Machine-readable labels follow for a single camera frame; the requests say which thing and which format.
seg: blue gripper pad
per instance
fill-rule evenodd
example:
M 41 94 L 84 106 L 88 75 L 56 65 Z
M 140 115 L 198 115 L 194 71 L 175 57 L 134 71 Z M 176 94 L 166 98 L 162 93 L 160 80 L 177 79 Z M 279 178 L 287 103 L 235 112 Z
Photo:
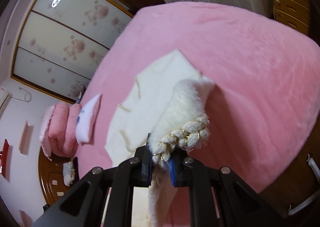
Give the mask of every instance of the blue gripper pad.
M 169 170 L 170 170 L 170 179 L 173 186 L 176 184 L 176 176 L 175 176 L 175 170 L 174 170 L 174 161 L 172 158 L 170 158 L 170 164 L 169 164 Z

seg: metal screw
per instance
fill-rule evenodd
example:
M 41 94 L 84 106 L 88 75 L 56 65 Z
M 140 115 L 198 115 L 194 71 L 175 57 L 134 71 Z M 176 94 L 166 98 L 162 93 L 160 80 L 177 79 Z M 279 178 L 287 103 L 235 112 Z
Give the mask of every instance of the metal screw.
M 137 158 L 137 157 L 130 158 L 129 162 L 130 162 L 130 164 L 136 164 L 139 162 L 139 158 Z
M 184 160 L 183 160 L 186 164 L 191 164 L 193 163 L 193 158 L 192 157 L 186 157 Z
M 221 168 L 221 172 L 223 174 L 230 174 L 231 169 L 229 167 L 227 167 L 227 166 L 224 166 L 224 167 Z
M 93 169 L 92 169 L 92 173 L 93 174 L 100 174 L 102 172 L 102 168 L 101 167 L 94 167 Z

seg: small white object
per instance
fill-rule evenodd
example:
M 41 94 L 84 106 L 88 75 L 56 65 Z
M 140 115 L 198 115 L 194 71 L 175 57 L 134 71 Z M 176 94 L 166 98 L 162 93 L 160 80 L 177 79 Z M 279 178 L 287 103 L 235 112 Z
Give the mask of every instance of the small white object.
M 20 142 L 19 142 L 19 146 L 18 146 L 18 149 L 19 149 L 21 154 L 24 153 L 25 138 L 26 138 L 27 132 L 28 132 L 28 121 L 26 120 L 24 122 L 24 125 L 23 125 L 23 128 L 22 128 L 22 132 L 21 132 L 21 135 L 20 135 Z
M 4 111 L 4 109 L 6 108 L 9 100 L 10 100 L 9 91 L 4 87 L 0 87 L 0 116 Z
M 78 143 L 90 142 L 93 126 L 100 108 L 100 100 L 101 94 L 97 94 L 82 107 L 76 126 L 76 139 Z
M 63 163 L 63 182 L 66 186 L 70 186 L 75 180 L 76 172 L 72 162 Z
M 51 6 L 52 8 L 55 8 L 59 4 L 60 0 L 53 0 Z

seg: braided rope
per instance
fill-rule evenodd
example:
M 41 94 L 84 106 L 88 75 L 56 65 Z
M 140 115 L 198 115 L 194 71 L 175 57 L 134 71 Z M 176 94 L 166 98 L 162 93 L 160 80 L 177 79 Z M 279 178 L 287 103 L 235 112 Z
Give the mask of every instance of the braided rope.
M 202 115 L 195 121 L 185 123 L 182 129 L 174 130 L 164 136 L 159 142 L 158 153 L 153 154 L 153 162 L 164 167 L 164 163 L 169 160 L 175 148 L 194 147 L 199 141 L 207 140 L 209 137 L 208 124 L 207 115 Z

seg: white pipe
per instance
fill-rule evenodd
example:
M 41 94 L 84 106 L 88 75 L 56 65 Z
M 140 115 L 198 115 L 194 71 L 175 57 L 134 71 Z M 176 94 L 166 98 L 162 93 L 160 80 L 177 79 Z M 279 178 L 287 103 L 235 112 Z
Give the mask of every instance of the white pipe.
M 312 171 L 315 173 L 318 182 L 320 183 L 320 169 L 312 157 L 309 158 L 308 165 L 312 168 Z
M 299 204 L 298 206 L 294 207 L 292 210 L 290 210 L 288 212 L 288 215 L 294 215 L 295 213 L 297 213 L 298 211 L 302 210 L 303 208 L 305 208 L 306 206 L 308 206 L 309 204 L 311 204 L 314 200 L 316 200 L 318 197 L 320 196 L 320 189 L 318 191 L 316 191 L 314 194 L 312 194 L 310 197 L 308 197 L 306 200 L 304 200 L 301 204 Z

